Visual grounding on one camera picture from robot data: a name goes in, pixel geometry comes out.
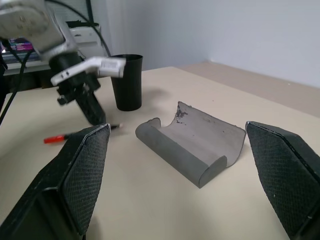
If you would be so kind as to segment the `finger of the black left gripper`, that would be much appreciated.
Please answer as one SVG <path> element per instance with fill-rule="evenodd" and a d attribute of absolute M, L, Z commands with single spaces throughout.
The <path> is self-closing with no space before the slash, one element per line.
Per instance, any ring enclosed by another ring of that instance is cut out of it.
<path fill-rule="evenodd" d="M 75 100 L 92 126 L 103 123 L 103 109 L 95 96 L 79 96 Z"/>
<path fill-rule="evenodd" d="M 106 115 L 93 92 L 85 94 L 84 113 L 90 124 L 105 124 Z"/>

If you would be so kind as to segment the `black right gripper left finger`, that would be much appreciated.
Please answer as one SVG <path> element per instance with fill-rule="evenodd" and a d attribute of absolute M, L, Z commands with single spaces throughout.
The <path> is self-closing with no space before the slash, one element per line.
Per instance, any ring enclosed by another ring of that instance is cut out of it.
<path fill-rule="evenodd" d="M 72 134 L 0 226 L 2 240 L 83 240 L 100 193 L 110 124 Z"/>

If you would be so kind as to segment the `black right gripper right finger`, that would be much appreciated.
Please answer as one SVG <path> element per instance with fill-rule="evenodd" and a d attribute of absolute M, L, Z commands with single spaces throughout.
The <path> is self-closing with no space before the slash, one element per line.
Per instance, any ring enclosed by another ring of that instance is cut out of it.
<path fill-rule="evenodd" d="M 262 188 L 291 240 L 320 238 L 320 157 L 298 135 L 248 121 Z"/>

